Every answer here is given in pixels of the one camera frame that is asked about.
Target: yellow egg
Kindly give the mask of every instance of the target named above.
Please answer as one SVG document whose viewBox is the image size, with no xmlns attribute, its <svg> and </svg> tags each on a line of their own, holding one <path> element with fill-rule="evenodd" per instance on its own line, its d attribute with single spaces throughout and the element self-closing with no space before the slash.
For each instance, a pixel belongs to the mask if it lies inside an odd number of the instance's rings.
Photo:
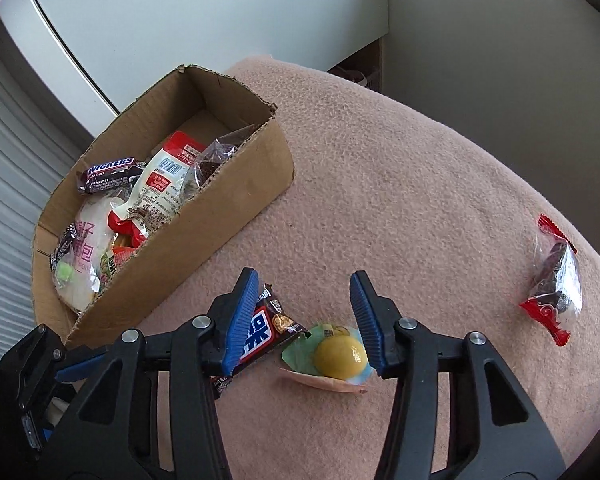
<svg viewBox="0 0 600 480">
<path fill-rule="evenodd" d="M 350 335 L 327 337 L 314 353 L 314 365 L 322 375 L 343 381 L 362 373 L 367 362 L 365 347 Z"/>
</svg>

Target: pink fabric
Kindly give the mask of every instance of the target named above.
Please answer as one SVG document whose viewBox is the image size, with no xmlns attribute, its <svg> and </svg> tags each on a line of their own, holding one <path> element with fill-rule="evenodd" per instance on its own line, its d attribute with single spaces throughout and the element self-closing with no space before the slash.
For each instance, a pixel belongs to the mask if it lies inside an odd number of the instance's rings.
<svg viewBox="0 0 600 480">
<path fill-rule="evenodd" d="M 484 332 L 572 462 L 600 427 L 600 257 L 587 241 L 491 155 L 387 97 L 269 58 L 230 74 L 278 105 L 295 182 L 140 328 L 172 330 L 206 312 L 244 266 L 274 284 L 299 322 L 352 324 L 349 275 L 364 269 L 379 294 L 434 332 Z M 540 212 L 578 248 L 586 304 L 564 348 L 518 307 Z M 280 363 L 265 357 L 216 403 L 234 478 L 373 478 L 395 381 L 373 377 L 368 394 L 337 394 L 283 380 Z M 160 427 L 168 442 L 167 416 Z M 438 427 L 435 469 L 444 467 L 448 398 Z"/>
</svg>

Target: cardboard box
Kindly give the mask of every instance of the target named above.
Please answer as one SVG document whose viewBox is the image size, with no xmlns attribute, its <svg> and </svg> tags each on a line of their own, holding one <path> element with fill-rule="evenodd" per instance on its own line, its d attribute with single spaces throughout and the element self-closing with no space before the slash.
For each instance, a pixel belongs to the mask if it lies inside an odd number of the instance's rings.
<svg viewBox="0 0 600 480">
<path fill-rule="evenodd" d="M 111 343 L 138 325 L 291 185 L 293 159 L 275 110 L 235 79 L 187 66 L 165 76 L 122 112 L 81 156 L 40 215 L 32 259 L 36 322 L 51 327 L 70 348 Z M 128 156 L 145 160 L 178 129 L 209 144 L 249 124 L 258 130 L 138 249 L 80 318 L 61 303 L 52 283 L 49 254 L 82 204 L 76 188 L 78 172 Z"/>
</svg>

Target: red and white package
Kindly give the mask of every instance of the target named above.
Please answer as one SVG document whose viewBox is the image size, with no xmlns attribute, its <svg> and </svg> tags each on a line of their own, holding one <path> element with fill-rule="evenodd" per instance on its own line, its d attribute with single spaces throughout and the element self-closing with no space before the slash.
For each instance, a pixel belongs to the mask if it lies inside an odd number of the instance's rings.
<svg viewBox="0 0 600 480">
<path fill-rule="evenodd" d="M 548 216 L 540 215 L 538 228 L 536 274 L 529 297 L 520 306 L 549 331 L 558 346 L 564 346 L 582 310 L 578 251 Z"/>
<path fill-rule="evenodd" d="M 177 213 L 184 177 L 204 149 L 185 132 L 175 132 L 146 165 L 129 200 L 113 208 L 109 227 L 130 235 L 132 247 L 138 247 Z"/>
</svg>

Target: silver bolt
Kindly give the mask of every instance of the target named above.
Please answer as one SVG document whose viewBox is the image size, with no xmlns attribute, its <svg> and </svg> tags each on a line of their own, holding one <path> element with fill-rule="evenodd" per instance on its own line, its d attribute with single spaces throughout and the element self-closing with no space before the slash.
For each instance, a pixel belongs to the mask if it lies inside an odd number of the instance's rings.
<svg viewBox="0 0 600 480">
<path fill-rule="evenodd" d="M 487 338 L 485 338 L 482 332 L 471 332 L 469 334 L 469 341 L 474 345 L 484 345 L 487 342 Z"/>
<path fill-rule="evenodd" d="M 211 324 L 209 316 L 197 316 L 193 318 L 191 324 L 196 328 L 207 328 Z"/>
<path fill-rule="evenodd" d="M 398 324 L 406 330 L 413 330 L 418 326 L 418 322 L 411 317 L 401 317 Z"/>
<path fill-rule="evenodd" d="M 125 343 L 133 343 L 138 340 L 140 334 L 135 328 L 130 328 L 122 333 L 122 341 Z"/>
</svg>

